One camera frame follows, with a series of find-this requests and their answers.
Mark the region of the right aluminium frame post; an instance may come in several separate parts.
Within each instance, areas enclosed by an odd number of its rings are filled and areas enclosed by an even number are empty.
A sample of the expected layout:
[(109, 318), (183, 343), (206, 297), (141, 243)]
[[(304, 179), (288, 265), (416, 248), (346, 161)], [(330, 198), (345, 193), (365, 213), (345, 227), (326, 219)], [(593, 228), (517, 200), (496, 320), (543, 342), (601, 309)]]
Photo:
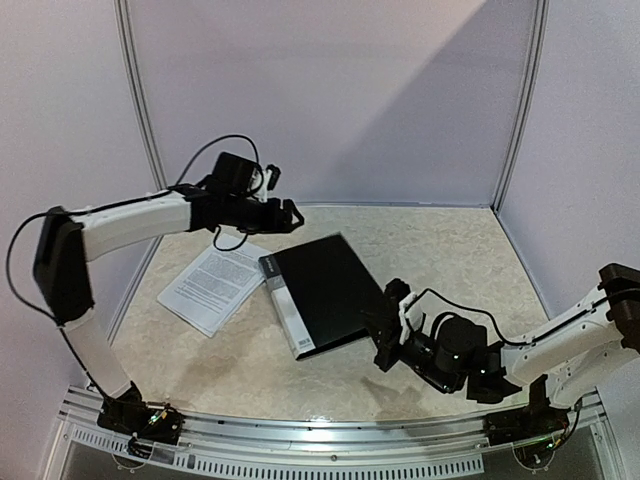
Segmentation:
[(491, 203), (491, 210), (495, 216), (499, 215), (505, 202), (533, 103), (546, 34), (549, 5), (550, 2), (548, 0), (538, 0), (535, 2), (532, 27), (524, 63), (524, 73), (518, 95), (516, 116), (507, 145), (503, 167)]

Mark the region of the black file folder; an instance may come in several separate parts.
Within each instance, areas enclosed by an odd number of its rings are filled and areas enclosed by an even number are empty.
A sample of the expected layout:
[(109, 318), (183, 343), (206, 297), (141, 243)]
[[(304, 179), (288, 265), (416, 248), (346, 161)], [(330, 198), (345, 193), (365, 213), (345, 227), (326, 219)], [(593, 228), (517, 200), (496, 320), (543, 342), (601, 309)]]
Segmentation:
[(296, 360), (368, 335), (385, 307), (382, 289), (336, 233), (259, 258), (267, 290)]

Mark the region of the curved aluminium rail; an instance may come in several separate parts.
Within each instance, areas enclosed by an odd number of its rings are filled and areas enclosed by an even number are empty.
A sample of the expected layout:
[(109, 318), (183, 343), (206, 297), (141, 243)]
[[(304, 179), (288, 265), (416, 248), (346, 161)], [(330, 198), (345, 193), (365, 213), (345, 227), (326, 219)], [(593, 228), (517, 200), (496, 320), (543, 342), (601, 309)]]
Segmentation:
[(421, 420), (379, 422), (277, 421), (186, 412), (180, 444), (198, 442), (318, 451), (482, 444), (483, 412)]

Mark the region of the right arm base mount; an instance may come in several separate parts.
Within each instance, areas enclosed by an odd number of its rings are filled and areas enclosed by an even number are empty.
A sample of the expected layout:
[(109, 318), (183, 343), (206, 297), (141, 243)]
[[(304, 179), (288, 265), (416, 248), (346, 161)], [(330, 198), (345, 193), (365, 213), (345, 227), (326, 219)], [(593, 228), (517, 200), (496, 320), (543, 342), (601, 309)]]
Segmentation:
[(569, 408), (554, 408), (546, 393), (547, 375), (529, 387), (529, 403), (520, 408), (487, 414), (483, 431), (491, 446), (551, 434), (569, 425)]

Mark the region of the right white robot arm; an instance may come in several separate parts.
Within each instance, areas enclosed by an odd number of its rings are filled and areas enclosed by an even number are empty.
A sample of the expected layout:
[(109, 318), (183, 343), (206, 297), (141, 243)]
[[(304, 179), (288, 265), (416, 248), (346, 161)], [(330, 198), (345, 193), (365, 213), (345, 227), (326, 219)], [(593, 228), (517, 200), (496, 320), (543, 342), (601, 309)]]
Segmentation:
[(542, 397), (523, 407), (517, 427), (537, 436), (556, 410), (639, 356), (639, 272), (617, 263), (603, 267), (599, 283), (576, 305), (524, 334), (490, 342), (488, 327), (468, 319), (472, 308), (451, 302), (429, 320), (422, 293), (400, 279), (389, 282), (383, 304), (365, 316), (382, 371), (401, 362), (443, 394), (465, 391), (480, 404), (542, 386)]

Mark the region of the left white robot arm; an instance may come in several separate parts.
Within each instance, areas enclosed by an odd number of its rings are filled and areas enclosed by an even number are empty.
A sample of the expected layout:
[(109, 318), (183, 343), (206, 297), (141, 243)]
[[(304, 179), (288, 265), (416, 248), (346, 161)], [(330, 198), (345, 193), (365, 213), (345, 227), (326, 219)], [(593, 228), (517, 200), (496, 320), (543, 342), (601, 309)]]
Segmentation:
[(148, 412), (124, 394), (132, 382), (95, 319), (88, 265), (123, 247), (155, 237), (222, 226), (245, 235), (289, 234), (304, 223), (290, 199), (270, 196), (279, 168), (221, 153), (197, 184), (182, 183), (155, 194), (85, 211), (46, 212), (33, 275), (53, 320), (105, 400), (115, 399), (111, 419), (128, 434), (148, 426)]

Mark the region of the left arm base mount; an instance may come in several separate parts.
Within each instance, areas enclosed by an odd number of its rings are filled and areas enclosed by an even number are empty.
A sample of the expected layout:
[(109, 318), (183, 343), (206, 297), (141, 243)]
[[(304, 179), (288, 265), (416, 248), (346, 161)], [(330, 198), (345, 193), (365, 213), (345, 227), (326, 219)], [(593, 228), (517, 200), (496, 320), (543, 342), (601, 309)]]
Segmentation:
[(146, 402), (134, 382), (119, 396), (105, 397), (97, 425), (138, 439), (177, 445), (184, 416), (170, 403)]

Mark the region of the printed paper stack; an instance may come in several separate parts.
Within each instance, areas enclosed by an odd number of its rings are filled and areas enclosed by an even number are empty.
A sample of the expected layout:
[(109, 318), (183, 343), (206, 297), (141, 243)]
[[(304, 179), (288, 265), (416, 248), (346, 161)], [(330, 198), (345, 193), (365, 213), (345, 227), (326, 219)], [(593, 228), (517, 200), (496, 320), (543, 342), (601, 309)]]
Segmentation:
[(222, 233), (157, 296), (158, 303), (211, 338), (264, 281), (268, 250)]

